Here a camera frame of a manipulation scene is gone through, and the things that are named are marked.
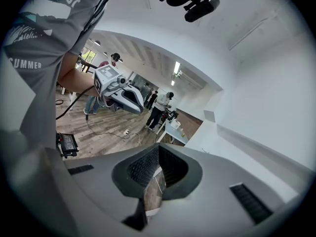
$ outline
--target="vent slot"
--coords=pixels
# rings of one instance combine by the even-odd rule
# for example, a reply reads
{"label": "vent slot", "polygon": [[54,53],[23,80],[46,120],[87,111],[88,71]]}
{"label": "vent slot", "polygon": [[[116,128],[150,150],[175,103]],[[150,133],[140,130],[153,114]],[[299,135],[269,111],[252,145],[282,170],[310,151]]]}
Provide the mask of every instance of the vent slot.
{"label": "vent slot", "polygon": [[75,168],[69,168],[68,171],[69,171],[69,174],[76,175],[78,173],[82,173],[82,172],[85,172],[85,171],[88,171],[91,169],[94,169],[94,167],[92,165],[88,164],[88,165],[83,165],[83,166],[79,166],[79,167],[75,167]]}
{"label": "vent slot", "polygon": [[272,212],[243,183],[230,186],[231,191],[241,203],[255,224],[267,219]]}

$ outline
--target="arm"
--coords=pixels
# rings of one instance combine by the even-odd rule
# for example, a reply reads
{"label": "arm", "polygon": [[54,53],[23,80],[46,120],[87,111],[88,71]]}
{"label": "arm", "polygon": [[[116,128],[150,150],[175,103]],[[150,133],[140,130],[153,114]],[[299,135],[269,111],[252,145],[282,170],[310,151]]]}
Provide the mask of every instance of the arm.
{"label": "arm", "polygon": [[[58,83],[69,91],[81,93],[94,85],[91,75],[75,69],[77,56],[66,53],[58,75]],[[91,96],[99,96],[95,88],[87,92]]]}

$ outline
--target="person in white shirt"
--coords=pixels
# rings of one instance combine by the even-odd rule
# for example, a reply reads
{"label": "person in white shirt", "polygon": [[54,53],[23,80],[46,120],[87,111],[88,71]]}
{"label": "person in white shirt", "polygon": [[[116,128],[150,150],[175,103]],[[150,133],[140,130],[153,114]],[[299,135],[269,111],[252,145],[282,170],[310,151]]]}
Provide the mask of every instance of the person in white shirt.
{"label": "person in white shirt", "polygon": [[150,115],[145,128],[149,128],[151,132],[154,132],[154,127],[158,124],[161,118],[162,112],[165,108],[170,108],[169,101],[173,98],[173,92],[168,92],[167,94],[159,95],[155,101],[155,107],[153,108],[152,114]]}

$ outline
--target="window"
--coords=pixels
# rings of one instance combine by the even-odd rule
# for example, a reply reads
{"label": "window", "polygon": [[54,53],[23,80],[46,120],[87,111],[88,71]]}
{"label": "window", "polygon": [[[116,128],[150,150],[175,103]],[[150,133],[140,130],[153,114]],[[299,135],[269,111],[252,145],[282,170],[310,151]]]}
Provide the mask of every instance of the window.
{"label": "window", "polygon": [[95,57],[96,53],[91,51],[89,48],[87,47],[84,47],[82,49],[82,55],[81,55],[81,58],[82,60],[84,60],[85,62],[87,63],[90,63],[93,61],[93,58]]}

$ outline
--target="black cable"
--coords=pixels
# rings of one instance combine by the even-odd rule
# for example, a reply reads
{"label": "black cable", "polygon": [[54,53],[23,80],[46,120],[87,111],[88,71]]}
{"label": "black cable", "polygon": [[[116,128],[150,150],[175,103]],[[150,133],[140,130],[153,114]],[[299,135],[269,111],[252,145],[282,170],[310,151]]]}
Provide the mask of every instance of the black cable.
{"label": "black cable", "polygon": [[88,123],[87,120],[86,120],[86,122],[87,122],[87,125],[88,125],[89,129],[90,129],[90,130],[93,132],[93,134],[96,135],[96,136],[98,136],[98,135],[103,135],[103,134],[112,134],[112,135],[115,135],[116,137],[121,138],[121,139],[123,139],[123,140],[127,140],[127,139],[130,138],[129,134],[128,134],[128,138],[120,137],[120,136],[116,135],[115,133],[111,133],[111,132],[103,132],[103,133],[97,134],[97,133],[95,133],[95,132],[92,130],[92,128],[90,127],[90,125],[89,125],[89,123]]}
{"label": "black cable", "polygon": [[64,113],[56,118],[56,120],[58,120],[58,119],[60,119],[61,117],[63,117],[63,116],[67,113],[67,111],[69,111],[69,109],[75,104],[75,102],[76,102],[80,97],[82,97],[83,94],[85,94],[87,91],[89,91],[89,90],[92,89],[93,87],[94,87],[94,85],[91,86],[91,87],[89,87],[88,89],[86,89],[83,93],[81,93],[81,94],[75,99],[75,101],[64,111]]}
{"label": "black cable", "polygon": [[62,100],[62,99],[57,99],[55,102],[57,102],[57,101],[61,101],[61,103],[58,103],[56,105],[62,105],[64,103],[64,100]]}
{"label": "black cable", "polygon": [[131,134],[137,134],[138,135],[138,139],[139,139],[139,144],[142,145],[141,141],[140,141],[140,134],[139,133],[132,133]]}
{"label": "black cable", "polygon": [[86,26],[84,27],[84,30],[82,32],[82,34],[84,34],[89,28],[90,28],[90,24],[91,22],[93,21],[93,19],[97,18],[98,15],[103,11],[106,3],[108,2],[109,0],[104,0],[102,2],[102,4],[100,5],[99,9],[92,15],[92,17],[90,18],[90,20],[88,21],[88,23],[86,24]]}

